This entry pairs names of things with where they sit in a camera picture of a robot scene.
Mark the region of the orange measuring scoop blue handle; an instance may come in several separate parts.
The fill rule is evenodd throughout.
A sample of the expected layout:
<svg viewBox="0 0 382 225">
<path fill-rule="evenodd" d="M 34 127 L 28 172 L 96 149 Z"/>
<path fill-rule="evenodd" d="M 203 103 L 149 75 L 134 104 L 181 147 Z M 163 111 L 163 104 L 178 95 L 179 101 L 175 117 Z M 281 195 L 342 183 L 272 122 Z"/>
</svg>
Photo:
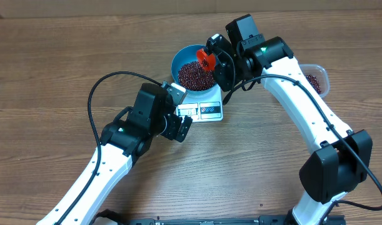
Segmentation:
<svg viewBox="0 0 382 225">
<path fill-rule="evenodd" d="M 214 71 L 216 66 L 216 57 L 214 54 L 208 54 L 204 48 L 196 51 L 196 58 L 199 65 L 207 72 Z"/>
</svg>

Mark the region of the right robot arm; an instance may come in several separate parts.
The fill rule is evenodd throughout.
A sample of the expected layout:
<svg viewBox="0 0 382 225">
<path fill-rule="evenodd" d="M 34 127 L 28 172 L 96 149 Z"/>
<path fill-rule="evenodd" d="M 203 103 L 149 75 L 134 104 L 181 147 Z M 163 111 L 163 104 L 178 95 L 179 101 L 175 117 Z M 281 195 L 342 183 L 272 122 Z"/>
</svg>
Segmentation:
<svg viewBox="0 0 382 225">
<path fill-rule="evenodd" d="M 368 177 L 373 142 L 354 132 L 325 104 L 303 74 L 294 53 L 280 37 L 226 39 L 216 34 L 197 57 L 220 88 L 231 96 L 260 83 L 284 107 L 310 153 L 299 171 L 304 193 L 285 216 L 261 216 L 273 224 L 337 224 L 330 211 Z"/>
</svg>

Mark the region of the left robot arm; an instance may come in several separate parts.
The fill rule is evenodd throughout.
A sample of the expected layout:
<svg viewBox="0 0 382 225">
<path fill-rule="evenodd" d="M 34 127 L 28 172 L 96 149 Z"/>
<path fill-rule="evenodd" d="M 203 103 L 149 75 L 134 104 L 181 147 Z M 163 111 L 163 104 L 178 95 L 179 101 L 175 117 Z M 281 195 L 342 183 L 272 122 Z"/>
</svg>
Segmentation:
<svg viewBox="0 0 382 225">
<path fill-rule="evenodd" d="M 40 224 L 90 224 L 113 187 L 149 150 L 153 138 L 184 141 L 192 119 L 174 111 L 187 91 L 175 83 L 144 83 L 134 106 L 105 126 L 97 148 L 75 183 Z"/>
</svg>

